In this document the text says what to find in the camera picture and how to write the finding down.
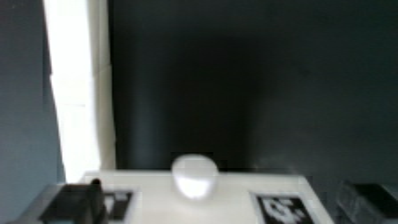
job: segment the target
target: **black object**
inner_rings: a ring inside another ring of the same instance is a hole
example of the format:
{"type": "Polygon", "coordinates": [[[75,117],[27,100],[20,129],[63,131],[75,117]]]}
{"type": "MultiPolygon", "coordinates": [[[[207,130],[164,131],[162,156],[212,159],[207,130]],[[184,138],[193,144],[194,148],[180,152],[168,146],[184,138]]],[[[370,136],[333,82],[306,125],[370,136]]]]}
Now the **black object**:
{"type": "Polygon", "coordinates": [[[91,185],[65,185],[40,219],[45,224],[90,224],[98,219],[102,209],[102,182],[95,180],[91,185]]]}
{"type": "Polygon", "coordinates": [[[109,208],[109,219],[113,221],[123,221],[127,217],[132,196],[132,192],[106,192],[106,198],[113,201],[113,207],[109,208]]]}
{"type": "Polygon", "coordinates": [[[381,184],[344,182],[338,206],[345,223],[398,224],[398,201],[381,184]]]}
{"type": "Polygon", "coordinates": [[[109,211],[107,211],[107,207],[104,205],[95,224],[107,224],[107,223],[109,223],[109,211]]]}

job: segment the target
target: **qr code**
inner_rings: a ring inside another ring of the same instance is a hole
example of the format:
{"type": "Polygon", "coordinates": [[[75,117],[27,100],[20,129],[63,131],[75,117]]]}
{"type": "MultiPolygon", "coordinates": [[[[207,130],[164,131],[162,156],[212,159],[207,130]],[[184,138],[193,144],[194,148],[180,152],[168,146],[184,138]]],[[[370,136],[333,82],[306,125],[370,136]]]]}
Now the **qr code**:
{"type": "Polygon", "coordinates": [[[265,224],[315,224],[299,196],[257,195],[265,224]]]}

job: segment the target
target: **dark backdrop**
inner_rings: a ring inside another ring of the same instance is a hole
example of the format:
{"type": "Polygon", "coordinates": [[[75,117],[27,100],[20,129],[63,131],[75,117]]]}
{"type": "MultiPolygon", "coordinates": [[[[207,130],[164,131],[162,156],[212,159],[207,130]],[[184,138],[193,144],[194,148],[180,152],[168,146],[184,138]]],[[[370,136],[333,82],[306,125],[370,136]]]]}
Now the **dark backdrop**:
{"type": "Polygon", "coordinates": [[[42,0],[0,1],[0,224],[65,180],[42,0]]]}
{"type": "Polygon", "coordinates": [[[338,182],[398,183],[398,1],[113,1],[122,169],[203,153],[338,182]]]}

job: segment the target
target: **white mouse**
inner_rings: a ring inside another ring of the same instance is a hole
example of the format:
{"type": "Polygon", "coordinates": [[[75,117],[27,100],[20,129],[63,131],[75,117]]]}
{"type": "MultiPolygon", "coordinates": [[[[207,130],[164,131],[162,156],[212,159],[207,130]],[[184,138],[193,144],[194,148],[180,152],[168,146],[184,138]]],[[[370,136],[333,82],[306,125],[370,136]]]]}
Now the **white mouse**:
{"type": "Polygon", "coordinates": [[[217,165],[209,157],[198,154],[178,157],[173,163],[173,177],[180,193],[191,200],[209,198],[217,176],[217,165]]]}

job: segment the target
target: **gray wall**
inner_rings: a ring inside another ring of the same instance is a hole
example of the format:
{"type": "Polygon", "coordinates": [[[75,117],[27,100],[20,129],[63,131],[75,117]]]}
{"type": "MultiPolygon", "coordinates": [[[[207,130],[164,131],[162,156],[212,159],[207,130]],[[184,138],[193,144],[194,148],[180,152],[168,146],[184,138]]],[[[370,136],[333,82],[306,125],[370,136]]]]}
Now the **gray wall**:
{"type": "Polygon", "coordinates": [[[0,1],[0,223],[65,180],[42,0],[0,1]]]}

